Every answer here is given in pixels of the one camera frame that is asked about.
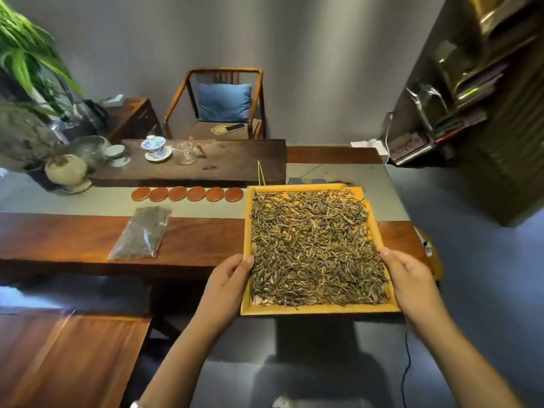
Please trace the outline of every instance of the wooden tray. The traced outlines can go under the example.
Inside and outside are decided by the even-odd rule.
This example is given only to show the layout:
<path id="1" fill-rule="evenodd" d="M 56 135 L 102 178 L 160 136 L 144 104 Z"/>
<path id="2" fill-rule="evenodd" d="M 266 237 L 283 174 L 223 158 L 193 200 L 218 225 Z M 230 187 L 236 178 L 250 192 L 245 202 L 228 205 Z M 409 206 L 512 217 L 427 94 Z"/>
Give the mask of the wooden tray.
<path id="1" fill-rule="evenodd" d="M 336 184 L 302 184 L 302 185 L 282 185 L 282 186 L 249 186 L 248 187 L 248 204 L 245 216 L 245 231 L 244 231 L 244 258 L 251 255 L 251 211 L 253 209 L 253 196 L 255 192 L 317 192 L 327 190 L 342 190 L 346 186 L 342 183 Z M 378 230 L 376 218 L 370 202 L 364 200 L 363 190 L 361 188 L 348 188 L 351 193 L 361 200 L 368 209 L 368 226 L 371 232 L 371 238 L 376 249 L 384 247 L 380 231 Z M 393 285 L 387 268 L 384 266 L 384 275 L 389 280 L 387 293 L 391 299 L 389 303 L 381 303 L 379 305 L 369 305 L 362 303 L 360 305 L 301 305 L 295 308 L 294 306 L 285 305 L 256 305 L 251 302 L 251 280 L 245 288 L 244 296 L 241 302 L 241 315 L 289 315 L 289 314 L 310 314 L 310 313 L 375 313 L 375 312 L 400 312 L 395 299 Z"/>
<path id="2" fill-rule="evenodd" d="M 123 167 L 105 163 L 90 175 L 92 184 L 102 187 L 204 186 L 221 188 L 257 185 L 257 161 L 266 183 L 285 184 L 285 140 L 189 140 L 202 146 L 206 157 L 192 165 L 180 166 L 173 157 L 162 163 L 147 161 L 142 140 L 123 140 L 131 161 Z M 167 140 L 167 145 L 180 140 Z"/>

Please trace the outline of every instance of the person's left hand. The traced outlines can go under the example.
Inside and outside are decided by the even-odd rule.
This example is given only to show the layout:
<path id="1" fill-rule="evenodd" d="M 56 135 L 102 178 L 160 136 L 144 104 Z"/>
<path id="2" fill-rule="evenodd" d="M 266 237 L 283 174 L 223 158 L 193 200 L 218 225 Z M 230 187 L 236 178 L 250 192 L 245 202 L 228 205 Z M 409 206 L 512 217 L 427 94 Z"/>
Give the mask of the person's left hand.
<path id="1" fill-rule="evenodd" d="M 255 259 L 242 260 L 240 253 L 221 262 L 209 276 L 194 320 L 221 335 L 238 314 L 241 298 Z"/>

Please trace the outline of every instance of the cushion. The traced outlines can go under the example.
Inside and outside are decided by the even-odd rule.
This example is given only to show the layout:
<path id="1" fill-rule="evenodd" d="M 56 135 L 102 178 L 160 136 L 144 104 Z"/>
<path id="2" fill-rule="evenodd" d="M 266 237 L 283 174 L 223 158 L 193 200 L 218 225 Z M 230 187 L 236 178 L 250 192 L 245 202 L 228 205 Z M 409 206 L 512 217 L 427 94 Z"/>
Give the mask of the cushion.
<path id="1" fill-rule="evenodd" d="M 239 122 L 249 118 L 251 84 L 199 84 L 199 118 L 203 122 Z"/>

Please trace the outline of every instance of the hand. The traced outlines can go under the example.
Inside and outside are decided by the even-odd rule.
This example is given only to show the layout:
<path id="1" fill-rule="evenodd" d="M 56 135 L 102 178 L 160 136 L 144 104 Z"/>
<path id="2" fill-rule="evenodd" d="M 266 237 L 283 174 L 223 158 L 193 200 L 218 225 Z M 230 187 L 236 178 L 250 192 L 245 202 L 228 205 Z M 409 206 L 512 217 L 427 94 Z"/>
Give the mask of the hand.
<path id="1" fill-rule="evenodd" d="M 451 320 L 428 267 L 387 247 L 380 250 L 380 256 L 389 269 L 400 309 L 419 333 Z"/>
<path id="2" fill-rule="evenodd" d="M 211 330 L 212 335 L 221 335 L 240 309 L 249 273 L 255 263 L 253 256 L 246 260 L 242 258 L 241 254 L 231 256 L 209 276 L 193 321 Z"/>

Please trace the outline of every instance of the black kettle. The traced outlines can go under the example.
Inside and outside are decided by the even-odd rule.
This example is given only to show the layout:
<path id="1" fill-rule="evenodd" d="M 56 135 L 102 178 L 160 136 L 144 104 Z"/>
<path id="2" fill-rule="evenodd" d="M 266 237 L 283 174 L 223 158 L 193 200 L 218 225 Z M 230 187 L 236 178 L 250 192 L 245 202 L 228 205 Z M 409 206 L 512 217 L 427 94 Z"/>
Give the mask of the black kettle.
<path id="1" fill-rule="evenodd" d="M 108 130 L 108 112 L 98 103 L 86 99 L 81 103 L 74 104 L 73 107 L 75 113 L 91 122 L 97 133 Z"/>

